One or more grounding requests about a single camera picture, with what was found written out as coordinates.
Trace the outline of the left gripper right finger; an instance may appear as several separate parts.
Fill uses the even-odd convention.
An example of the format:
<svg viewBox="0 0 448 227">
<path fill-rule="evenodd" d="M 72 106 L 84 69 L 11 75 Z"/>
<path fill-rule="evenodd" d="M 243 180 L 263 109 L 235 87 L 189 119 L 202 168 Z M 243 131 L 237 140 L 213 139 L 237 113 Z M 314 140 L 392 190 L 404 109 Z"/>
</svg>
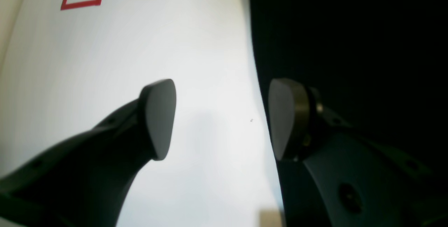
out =
<svg viewBox="0 0 448 227">
<path fill-rule="evenodd" d="M 295 164 L 299 225 L 446 227 L 447 181 L 403 150 L 358 132 L 323 105 L 317 89 L 287 78 L 268 92 L 276 160 Z"/>
</svg>

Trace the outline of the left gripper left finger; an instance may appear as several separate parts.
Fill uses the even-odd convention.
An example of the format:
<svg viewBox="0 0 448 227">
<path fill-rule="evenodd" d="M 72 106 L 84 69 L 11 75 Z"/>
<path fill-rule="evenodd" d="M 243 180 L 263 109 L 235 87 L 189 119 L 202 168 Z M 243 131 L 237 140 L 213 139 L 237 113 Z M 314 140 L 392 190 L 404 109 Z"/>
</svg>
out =
<svg viewBox="0 0 448 227">
<path fill-rule="evenodd" d="M 1 218 L 28 227 L 115 227 L 134 178 L 169 150 L 176 109 L 171 79 L 91 130 L 43 151 L 1 179 Z"/>
</svg>

